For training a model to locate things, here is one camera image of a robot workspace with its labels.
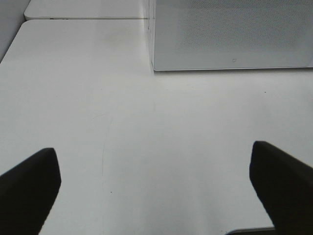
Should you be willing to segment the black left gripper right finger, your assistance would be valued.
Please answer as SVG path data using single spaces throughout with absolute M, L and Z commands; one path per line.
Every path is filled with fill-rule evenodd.
M 256 141 L 249 178 L 277 234 L 313 233 L 312 167 L 266 141 Z

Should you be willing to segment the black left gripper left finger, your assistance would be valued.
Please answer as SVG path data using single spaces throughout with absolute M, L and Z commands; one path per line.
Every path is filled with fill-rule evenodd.
M 61 186 L 54 148 L 44 148 L 0 177 L 0 233 L 40 233 Z

